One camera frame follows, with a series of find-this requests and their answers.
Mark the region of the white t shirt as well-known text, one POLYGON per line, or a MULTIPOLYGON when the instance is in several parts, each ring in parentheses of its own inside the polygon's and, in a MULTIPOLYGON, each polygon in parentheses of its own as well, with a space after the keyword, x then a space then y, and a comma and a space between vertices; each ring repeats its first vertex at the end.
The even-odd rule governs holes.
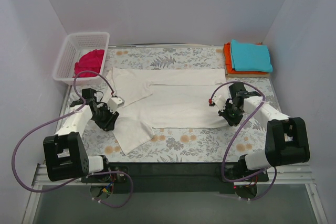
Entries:
POLYGON ((152 139, 154 129, 228 125, 208 104, 213 91, 226 82, 223 69, 112 68, 107 80, 124 100, 113 134, 125 155, 152 139))

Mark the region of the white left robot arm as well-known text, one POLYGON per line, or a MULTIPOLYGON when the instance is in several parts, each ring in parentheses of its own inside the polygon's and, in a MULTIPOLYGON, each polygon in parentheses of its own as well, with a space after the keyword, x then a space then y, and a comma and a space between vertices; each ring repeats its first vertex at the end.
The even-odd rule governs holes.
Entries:
POLYGON ((113 131, 119 117, 117 109, 124 100, 112 96, 107 102, 97 101, 97 91, 83 89, 82 99, 70 105, 76 112, 69 116, 53 136, 43 141, 48 178, 52 181, 85 177, 93 174, 100 182, 111 178, 112 170, 104 155, 88 156, 82 135, 89 121, 105 132, 113 131))

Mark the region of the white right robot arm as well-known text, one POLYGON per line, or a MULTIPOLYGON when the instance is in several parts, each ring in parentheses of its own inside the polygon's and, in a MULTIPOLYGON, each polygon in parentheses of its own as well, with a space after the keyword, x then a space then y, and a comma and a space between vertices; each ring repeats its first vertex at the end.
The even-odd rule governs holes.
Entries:
POLYGON ((265 95, 254 89, 246 90, 244 82, 230 81, 230 98, 224 100, 212 94, 209 104, 218 108, 218 115, 229 126, 239 130, 254 118, 266 131, 265 147, 252 154, 246 154, 231 168, 232 177, 225 174, 224 158, 220 168, 222 179, 226 182, 251 180, 269 168, 306 163, 310 159, 310 149, 305 121, 300 117, 285 115, 266 103, 265 95))

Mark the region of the crumpled red t shirt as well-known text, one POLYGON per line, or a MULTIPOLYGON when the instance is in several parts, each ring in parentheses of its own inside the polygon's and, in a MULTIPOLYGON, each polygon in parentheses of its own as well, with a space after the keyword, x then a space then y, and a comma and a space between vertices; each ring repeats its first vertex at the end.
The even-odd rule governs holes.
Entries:
POLYGON ((80 74, 79 78, 91 78, 96 77, 97 73, 100 72, 102 62, 103 62, 104 50, 95 49, 83 55, 74 66, 74 77, 83 71, 86 71, 80 74))

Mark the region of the folded blue t shirt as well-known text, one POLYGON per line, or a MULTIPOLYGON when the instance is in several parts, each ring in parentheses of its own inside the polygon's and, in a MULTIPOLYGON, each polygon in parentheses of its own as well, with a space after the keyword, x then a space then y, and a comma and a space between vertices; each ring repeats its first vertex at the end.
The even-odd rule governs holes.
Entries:
POLYGON ((266 45, 230 42, 232 65, 236 71, 259 71, 271 73, 273 67, 266 45))

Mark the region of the folded orange t shirt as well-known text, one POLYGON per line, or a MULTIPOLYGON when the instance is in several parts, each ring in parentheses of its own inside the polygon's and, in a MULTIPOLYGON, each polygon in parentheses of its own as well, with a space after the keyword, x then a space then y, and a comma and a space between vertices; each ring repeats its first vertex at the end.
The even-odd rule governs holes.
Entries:
POLYGON ((224 55, 224 62, 225 62, 225 69, 227 74, 233 74, 233 75, 256 75, 256 76, 266 76, 266 72, 261 72, 261 71, 236 71, 233 68, 233 63, 232 63, 232 56, 231 56, 231 45, 230 43, 226 43, 223 46, 223 55, 224 55))

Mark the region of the white plastic laundry basket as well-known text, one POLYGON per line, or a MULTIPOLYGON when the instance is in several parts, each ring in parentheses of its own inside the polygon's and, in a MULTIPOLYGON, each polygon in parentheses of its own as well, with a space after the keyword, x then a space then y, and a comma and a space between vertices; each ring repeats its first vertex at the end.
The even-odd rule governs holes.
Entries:
POLYGON ((67 85, 73 84, 75 77, 75 63, 83 55, 96 50, 103 50, 100 74, 103 74, 104 64, 108 53, 110 34, 107 32, 74 33, 66 37, 59 52, 56 65, 53 70, 53 79, 67 85))

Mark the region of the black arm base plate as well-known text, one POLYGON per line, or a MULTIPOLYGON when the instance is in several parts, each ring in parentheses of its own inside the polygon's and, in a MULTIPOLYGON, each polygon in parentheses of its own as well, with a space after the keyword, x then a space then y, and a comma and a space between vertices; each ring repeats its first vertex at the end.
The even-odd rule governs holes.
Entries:
MULTIPOLYGON (((234 184, 222 178, 216 163, 110 163, 110 171, 125 172, 133 180, 134 193, 218 192, 233 194, 234 184)), ((239 179, 257 170, 243 170, 237 162, 225 164, 225 177, 239 179)), ((114 179, 115 194, 126 194, 130 181, 122 174, 83 177, 82 183, 104 185, 114 179)))

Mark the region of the aluminium frame rail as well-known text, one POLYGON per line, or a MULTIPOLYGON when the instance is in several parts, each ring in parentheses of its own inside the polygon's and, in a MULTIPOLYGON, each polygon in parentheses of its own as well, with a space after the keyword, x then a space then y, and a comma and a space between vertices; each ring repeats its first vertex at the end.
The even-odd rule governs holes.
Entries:
POLYGON ((306 165, 270 169, 257 184, 230 184, 218 163, 127 163, 110 196, 90 179, 51 191, 37 171, 23 223, 327 223, 306 165))

